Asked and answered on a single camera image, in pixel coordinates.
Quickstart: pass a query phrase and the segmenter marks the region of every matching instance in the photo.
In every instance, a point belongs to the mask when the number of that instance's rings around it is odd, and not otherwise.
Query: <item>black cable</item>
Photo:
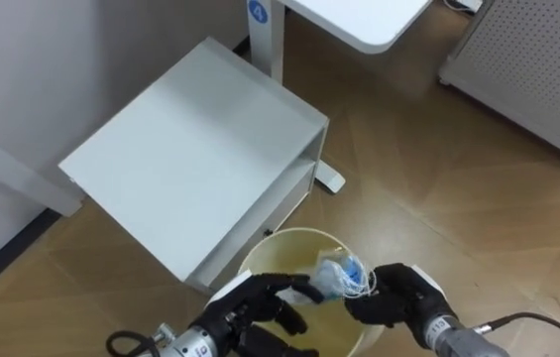
[[[137,341],[139,342],[139,345],[128,353],[121,353],[114,347],[114,341],[120,338]],[[159,353],[159,349],[157,348],[157,343],[154,341],[154,338],[144,336],[141,333],[134,331],[121,330],[112,333],[108,339],[105,340],[105,349],[108,351],[110,356],[113,357],[137,357],[145,351],[150,351],[152,357],[161,357],[161,353]]]
[[[509,324],[512,321],[515,321],[517,319],[520,318],[532,318],[532,319],[536,319],[539,321],[543,321],[546,323],[550,323],[551,325],[557,327],[560,329],[560,322],[550,318],[548,316],[544,316],[542,314],[539,313],[535,313],[535,312],[518,312],[518,313],[514,313],[505,317],[501,317],[498,318],[497,320],[493,320],[491,322],[487,322],[485,323],[485,325],[488,325],[492,330],[496,330],[500,327],[503,327],[507,324]]]

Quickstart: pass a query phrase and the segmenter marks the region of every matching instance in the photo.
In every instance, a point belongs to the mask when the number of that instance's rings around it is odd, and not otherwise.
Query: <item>white cabinet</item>
[[[327,124],[207,39],[60,167],[175,276],[209,292],[308,195]]]

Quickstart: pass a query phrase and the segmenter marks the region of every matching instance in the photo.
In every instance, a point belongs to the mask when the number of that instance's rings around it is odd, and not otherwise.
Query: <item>metal stand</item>
[[[277,0],[249,0],[247,8],[252,63],[281,83],[284,6]],[[346,183],[341,174],[323,161],[319,161],[315,177],[333,193],[337,193]]]

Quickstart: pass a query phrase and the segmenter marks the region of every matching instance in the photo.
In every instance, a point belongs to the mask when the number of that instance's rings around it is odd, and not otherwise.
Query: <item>plastic bag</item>
[[[308,274],[310,283],[324,296],[325,301],[338,298],[359,298],[374,290],[371,272],[355,256],[342,248],[319,252],[314,267],[304,268],[297,273]],[[288,289],[278,297],[291,304],[312,303],[310,298]]]

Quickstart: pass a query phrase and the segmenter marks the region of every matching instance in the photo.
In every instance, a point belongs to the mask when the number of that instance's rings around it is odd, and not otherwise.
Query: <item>trash can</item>
[[[316,264],[320,251],[339,247],[351,253],[348,247],[325,232],[310,228],[285,229],[253,248],[240,266],[240,273],[246,270],[253,274],[300,273]],[[341,300],[293,307],[308,323],[305,334],[289,336],[276,323],[261,323],[261,326],[292,346],[317,349],[320,356],[357,355],[372,346],[384,329],[356,321]]]

